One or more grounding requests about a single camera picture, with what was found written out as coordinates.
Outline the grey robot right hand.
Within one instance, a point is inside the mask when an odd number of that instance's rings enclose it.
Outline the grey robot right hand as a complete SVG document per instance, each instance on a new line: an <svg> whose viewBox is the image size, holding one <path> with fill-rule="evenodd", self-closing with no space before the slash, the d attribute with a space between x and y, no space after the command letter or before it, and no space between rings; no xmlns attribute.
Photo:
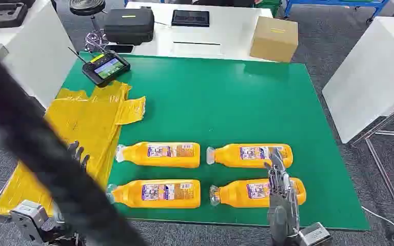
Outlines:
<svg viewBox="0 0 394 246"><path fill-rule="evenodd" d="M264 163L268 170L269 209L268 220L273 245L298 245L299 209L294 182L284 167L278 148L272 148L271 163Z"/></svg>

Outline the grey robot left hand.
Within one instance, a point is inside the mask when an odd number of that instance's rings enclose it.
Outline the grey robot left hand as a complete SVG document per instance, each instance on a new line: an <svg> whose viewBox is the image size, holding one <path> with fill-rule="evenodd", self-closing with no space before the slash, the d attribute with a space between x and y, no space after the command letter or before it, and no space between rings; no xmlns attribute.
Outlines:
<svg viewBox="0 0 394 246"><path fill-rule="evenodd" d="M90 159L90 155L87 154L83 156L84 147L80 146L79 141L76 140L73 143L71 143L68 147L68 152L70 153L72 158L80 164L82 170L86 171L87 163Z"/></svg>

